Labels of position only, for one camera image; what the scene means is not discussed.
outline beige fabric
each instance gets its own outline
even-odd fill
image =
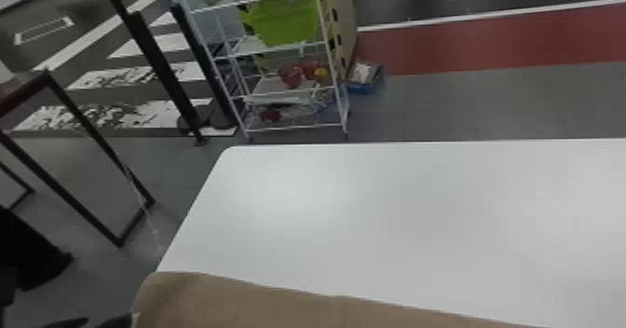
[[[422,309],[330,297],[198,273],[154,273],[137,328],[514,328]]]

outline person's leg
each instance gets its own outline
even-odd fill
[[[59,276],[72,262],[36,230],[7,210],[0,210],[0,266],[15,267],[20,289],[31,290]]]

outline gray floor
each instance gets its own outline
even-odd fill
[[[626,63],[584,64],[387,78],[370,96],[352,97],[351,142],[474,141],[626,137]],[[37,194],[17,211],[76,262],[50,284],[19,294],[8,327],[73,316],[94,322],[129,308],[227,147],[238,136],[194,147],[188,138],[114,138],[110,142],[158,200],[148,222],[118,250],[0,151],[0,159]],[[257,136],[258,144],[342,143],[339,130]],[[24,146],[108,225],[119,229],[136,195],[87,139],[21,139]],[[0,176],[0,202],[18,190]]]

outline table top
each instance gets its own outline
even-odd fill
[[[626,326],[626,140],[226,150],[159,271]]]

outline green bag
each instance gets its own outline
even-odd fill
[[[314,40],[320,21],[315,0],[265,0],[241,12],[241,20],[250,25],[268,47]]]

